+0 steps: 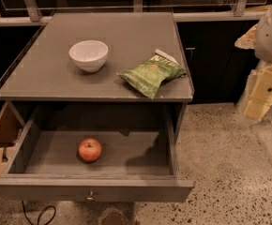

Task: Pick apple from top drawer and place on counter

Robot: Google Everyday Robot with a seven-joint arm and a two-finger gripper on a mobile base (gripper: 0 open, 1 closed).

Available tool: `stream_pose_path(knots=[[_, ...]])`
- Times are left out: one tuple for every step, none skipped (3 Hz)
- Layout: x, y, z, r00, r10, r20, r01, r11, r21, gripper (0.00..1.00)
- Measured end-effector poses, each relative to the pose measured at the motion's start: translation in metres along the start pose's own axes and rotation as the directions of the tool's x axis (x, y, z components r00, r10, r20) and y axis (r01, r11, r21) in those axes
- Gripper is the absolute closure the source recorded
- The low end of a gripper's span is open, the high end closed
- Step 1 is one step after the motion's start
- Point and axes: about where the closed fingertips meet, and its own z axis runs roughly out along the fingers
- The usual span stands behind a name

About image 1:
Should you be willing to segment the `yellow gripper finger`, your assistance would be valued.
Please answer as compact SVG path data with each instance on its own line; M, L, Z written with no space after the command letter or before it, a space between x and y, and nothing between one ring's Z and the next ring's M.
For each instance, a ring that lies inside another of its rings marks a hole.
M253 25L243 36L234 43L236 48L249 50L255 48L255 32L257 25Z
M249 94L244 116L252 120L262 119L272 107L272 64L256 73L256 82Z

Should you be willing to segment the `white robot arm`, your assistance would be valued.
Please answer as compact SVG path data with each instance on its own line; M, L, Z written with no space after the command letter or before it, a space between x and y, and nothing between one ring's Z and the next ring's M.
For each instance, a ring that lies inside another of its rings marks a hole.
M248 77L239 109L244 117L260 121L272 107L272 5L234 45L253 49L259 59L257 68Z

